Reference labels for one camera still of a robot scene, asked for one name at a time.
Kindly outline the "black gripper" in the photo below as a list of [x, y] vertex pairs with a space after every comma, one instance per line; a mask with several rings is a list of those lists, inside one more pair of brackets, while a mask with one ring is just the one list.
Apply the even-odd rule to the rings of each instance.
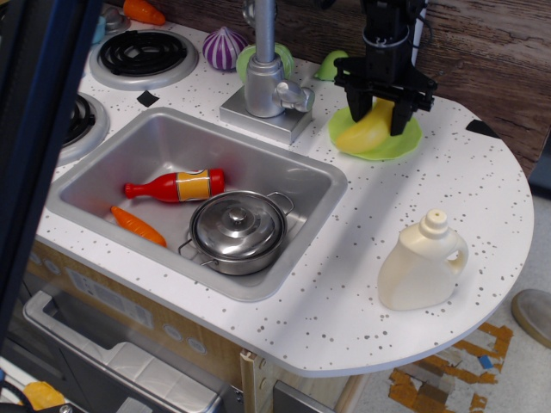
[[402, 40], [367, 38], [360, 57], [337, 59], [334, 82], [345, 89], [350, 116], [363, 119], [373, 107], [373, 98], [395, 102], [390, 134], [401, 135], [412, 113], [429, 111], [434, 104], [437, 83], [408, 62]]

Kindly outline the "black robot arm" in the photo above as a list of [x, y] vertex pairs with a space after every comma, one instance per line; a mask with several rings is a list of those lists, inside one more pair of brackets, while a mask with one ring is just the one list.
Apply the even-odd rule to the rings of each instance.
[[[13, 306], [26, 260], [40, 222], [67, 116], [77, 95], [102, 3], [99, 1], [14, 1], [1, 41], [1, 297], [2, 314]], [[262, 348], [242, 331], [230, 331], [207, 309], [210, 299], [192, 288], [200, 269], [179, 262], [168, 277], [153, 271], [167, 267], [140, 252], [144, 241], [119, 241], [128, 253], [121, 263], [100, 270], [111, 280], [169, 308], [232, 342], [303, 377], [344, 376], [349, 368], [328, 364], [297, 366], [296, 349]]]

